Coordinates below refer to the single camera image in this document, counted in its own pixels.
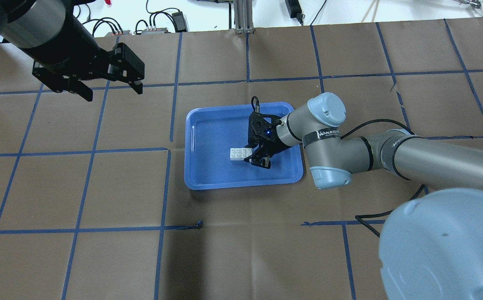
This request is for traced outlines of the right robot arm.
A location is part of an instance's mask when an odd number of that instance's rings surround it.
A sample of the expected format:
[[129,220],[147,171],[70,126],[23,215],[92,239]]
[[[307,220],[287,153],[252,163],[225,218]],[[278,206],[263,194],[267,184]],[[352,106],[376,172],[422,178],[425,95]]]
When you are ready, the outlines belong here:
[[353,175],[385,170],[430,189],[381,216],[381,230],[356,220],[379,237],[380,276],[389,300],[483,300],[483,150],[398,129],[364,137],[341,135],[342,100],[330,92],[279,117],[263,114],[251,98],[245,159],[270,169],[271,158],[301,145],[314,185],[344,187]]

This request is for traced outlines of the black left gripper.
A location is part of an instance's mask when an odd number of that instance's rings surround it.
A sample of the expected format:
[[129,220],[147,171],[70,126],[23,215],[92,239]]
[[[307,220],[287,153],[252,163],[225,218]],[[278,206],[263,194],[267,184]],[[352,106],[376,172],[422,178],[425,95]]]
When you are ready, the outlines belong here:
[[79,21],[64,21],[53,38],[30,50],[30,56],[33,76],[55,93],[68,91],[91,102],[93,91],[83,81],[106,79],[143,94],[145,63],[123,42],[108,52],[101,49]]

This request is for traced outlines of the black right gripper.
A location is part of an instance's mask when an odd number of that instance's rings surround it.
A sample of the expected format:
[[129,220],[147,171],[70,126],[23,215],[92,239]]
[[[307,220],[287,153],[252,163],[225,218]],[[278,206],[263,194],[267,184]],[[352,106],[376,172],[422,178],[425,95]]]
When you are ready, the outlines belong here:
[[277,129],[281,125],[283,122],[276,115],[251,112],[246,148],[251,149],[252,154],[244,158],[244,161],[253,166],[270,169],[271,157],[291,148],[279,138]]

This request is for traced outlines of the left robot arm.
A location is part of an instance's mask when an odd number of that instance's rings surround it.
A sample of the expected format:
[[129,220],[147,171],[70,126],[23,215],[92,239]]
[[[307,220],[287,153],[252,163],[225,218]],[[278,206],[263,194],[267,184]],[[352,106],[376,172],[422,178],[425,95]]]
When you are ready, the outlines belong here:
[[85,81],[106,79],[143,93],[146,65],[125,43],[107,51],[74,17],[73,0],[0,0],[0,36],[34,61],[32,74],[55,93],[93,100]]

